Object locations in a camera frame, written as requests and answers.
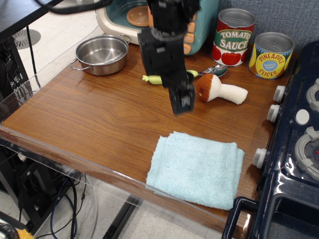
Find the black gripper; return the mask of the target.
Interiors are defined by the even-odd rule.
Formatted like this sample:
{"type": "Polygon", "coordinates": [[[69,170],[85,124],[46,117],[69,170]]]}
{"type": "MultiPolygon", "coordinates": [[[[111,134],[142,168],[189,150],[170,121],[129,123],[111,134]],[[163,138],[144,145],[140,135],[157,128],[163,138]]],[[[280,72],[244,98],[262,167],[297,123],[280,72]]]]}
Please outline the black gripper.
{"type": "Polygon", "coordinates": [[[146,74],[160,76],[163,86],[169,88],[173,113],[179,115],[192,111],[195,89],[186,72],[183,41],[158,40],[152,29],[146,28],[138,34],[138,42],[146,74]]]}

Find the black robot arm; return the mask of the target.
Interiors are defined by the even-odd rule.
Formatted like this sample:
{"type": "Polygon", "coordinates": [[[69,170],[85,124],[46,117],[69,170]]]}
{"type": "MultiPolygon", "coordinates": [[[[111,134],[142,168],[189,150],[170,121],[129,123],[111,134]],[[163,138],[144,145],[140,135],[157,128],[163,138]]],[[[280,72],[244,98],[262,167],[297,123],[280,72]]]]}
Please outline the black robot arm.
{"type": "Polygon", "coordinates": [[[153,26],[142,29],[138,42],[147,75],[161,77],[168,88],[172,111],[182,114],[194,108],[194,77],[187,72],[183,40],[188,24],[200,9],[197,0],[150,0],[153,26]]]}

